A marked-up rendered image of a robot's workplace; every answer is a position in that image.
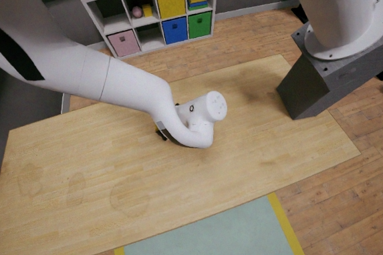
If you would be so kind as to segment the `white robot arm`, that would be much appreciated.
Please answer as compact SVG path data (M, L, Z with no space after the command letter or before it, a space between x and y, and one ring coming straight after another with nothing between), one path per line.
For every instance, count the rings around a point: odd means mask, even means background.
M305 48L317 59L357 55L383 36L383 0L299 2L310 22ZM72 41L42 0L0 0L0 68L37 87L146 112L187 148L209 148L214 123L227 114L217 91L176 109L165 80Z

